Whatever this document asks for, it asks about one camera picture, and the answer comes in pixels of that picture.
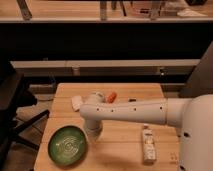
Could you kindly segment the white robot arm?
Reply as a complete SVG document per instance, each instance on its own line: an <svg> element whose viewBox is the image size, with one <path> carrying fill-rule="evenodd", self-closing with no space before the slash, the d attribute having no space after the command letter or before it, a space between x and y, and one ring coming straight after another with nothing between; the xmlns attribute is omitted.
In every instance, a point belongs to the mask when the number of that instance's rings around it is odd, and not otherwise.
<svg viewBox="0 0 213 171"><path fill-rule="evenodd" d="M195 98L160 98L104 103L94 93L80 107L84 129L92 136L103 120L168 125L181 129L179 171L213 171L213 94Z"/></svg>

